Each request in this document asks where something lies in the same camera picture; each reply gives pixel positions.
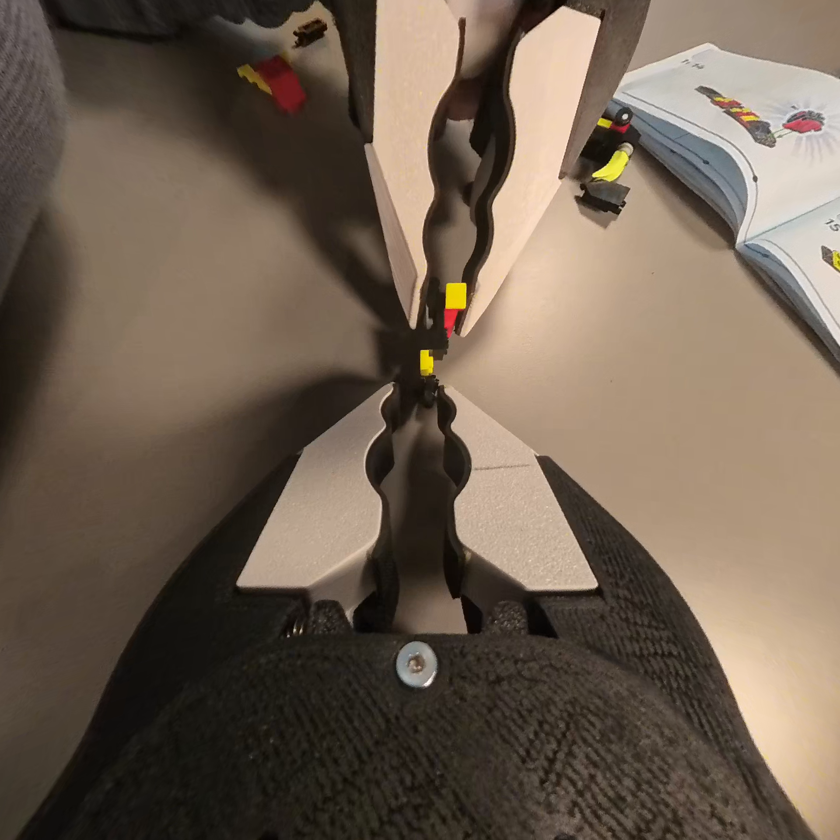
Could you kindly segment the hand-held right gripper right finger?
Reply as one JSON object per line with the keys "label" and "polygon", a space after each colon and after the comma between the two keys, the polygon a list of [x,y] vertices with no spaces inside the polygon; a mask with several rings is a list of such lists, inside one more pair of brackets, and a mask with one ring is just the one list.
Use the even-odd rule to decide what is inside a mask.
{"label": "hand-held right gripper right finger", "polygon": [[524,601],[597,589],[537,453],[456,389],[437,393],[448,502],[444,576],[454,598]]}

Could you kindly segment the black flat lego piece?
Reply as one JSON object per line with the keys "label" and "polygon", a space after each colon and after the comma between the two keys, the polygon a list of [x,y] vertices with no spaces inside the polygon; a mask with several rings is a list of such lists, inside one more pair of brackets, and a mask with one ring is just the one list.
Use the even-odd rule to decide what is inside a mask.
{"label": "black flat lego piece", "polygon": [[629,192],[630,188],[620,182],[592,180],[581,184],[577,200],[593,211],[617,216],[623,211]]}

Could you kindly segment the black lego assembly yellow claws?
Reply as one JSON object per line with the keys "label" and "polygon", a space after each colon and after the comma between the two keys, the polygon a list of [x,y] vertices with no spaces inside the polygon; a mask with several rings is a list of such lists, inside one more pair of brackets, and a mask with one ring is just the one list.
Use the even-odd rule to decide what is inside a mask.
{"label": "black lego assembly yellow claws", "polygon": [[640,135],[628,106],[604,112],[581,153],[595,167],[590,182],[616,182],[639,146]]}

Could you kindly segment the lego instruction booklet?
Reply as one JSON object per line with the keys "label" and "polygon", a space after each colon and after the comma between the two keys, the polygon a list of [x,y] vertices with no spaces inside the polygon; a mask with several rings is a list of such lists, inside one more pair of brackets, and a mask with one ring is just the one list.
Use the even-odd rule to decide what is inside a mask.
{"label": "lego instruction booklet", "polygon": [[643,148],[839,354],[839,80],[701,45],[625,75]]}

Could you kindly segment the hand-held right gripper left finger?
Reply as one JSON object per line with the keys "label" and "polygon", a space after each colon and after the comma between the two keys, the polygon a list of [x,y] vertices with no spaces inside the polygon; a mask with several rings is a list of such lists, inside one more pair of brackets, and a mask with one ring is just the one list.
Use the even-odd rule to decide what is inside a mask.
{"label": "hand-held right gripper left finger", "polygon": [[400,583],[382,482],[399,407],[398,385],[384,385],[300,452],[239,574],[241,591],[334,601],[355,621],[394,619]]}

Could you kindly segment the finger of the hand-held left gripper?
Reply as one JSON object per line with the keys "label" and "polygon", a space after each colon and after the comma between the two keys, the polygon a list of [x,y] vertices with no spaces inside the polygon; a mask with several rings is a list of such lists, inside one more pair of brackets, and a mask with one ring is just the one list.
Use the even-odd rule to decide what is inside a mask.
{"label": "finger of the hand-held left gripper", "polygon": [[417,327],[436,185],[429,144],[459,72],[462,27],[444,1],[385,1],[375,9],[372,142],[364,147],[396,294]]}
{"label": "finger of the hand-held left gripper", "polygon": [[599,13],[561,5],[515,31],[486,105],[489,135],[470,197],[476,244],[463,273],[468,302],[458,318],[460,337],[488,309],[560,187],[601,26]]}

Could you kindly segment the red yellow lego piece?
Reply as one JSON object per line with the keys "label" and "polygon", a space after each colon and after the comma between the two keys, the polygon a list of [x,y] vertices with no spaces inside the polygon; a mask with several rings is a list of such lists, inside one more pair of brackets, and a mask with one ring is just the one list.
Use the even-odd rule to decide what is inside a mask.
{"label": "red yellow lego piece", "polygon": [[289,115],[303,110],[307,95],[298,75],[283,56],[272,56],[237,68],[238,77],[271,97],[278,109]]}

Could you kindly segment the black red yellow lego assembly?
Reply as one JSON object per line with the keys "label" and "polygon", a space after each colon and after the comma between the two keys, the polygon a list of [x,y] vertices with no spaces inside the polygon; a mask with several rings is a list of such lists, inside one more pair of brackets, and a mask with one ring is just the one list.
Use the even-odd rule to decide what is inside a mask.
{"label": "black red yellow lego assembly", "polygon": [[394,381],[401,395],[419,402],[423,377],[435,374],[435,363],[448,352],[455,327],[466,309],[467,285],[429,281],[415,328],[408,328],[396,342]]}

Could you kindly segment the person's left hand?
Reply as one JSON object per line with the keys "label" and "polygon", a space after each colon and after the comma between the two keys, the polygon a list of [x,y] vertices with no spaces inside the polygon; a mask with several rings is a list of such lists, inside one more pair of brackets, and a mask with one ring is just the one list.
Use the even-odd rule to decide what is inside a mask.
{"label": "person's left hand", "polygon": [[477,63],[466,62],[460,68],[448,99],[446,120],[465,122],[476,117],[490,64],[491,58],[484,58]]}

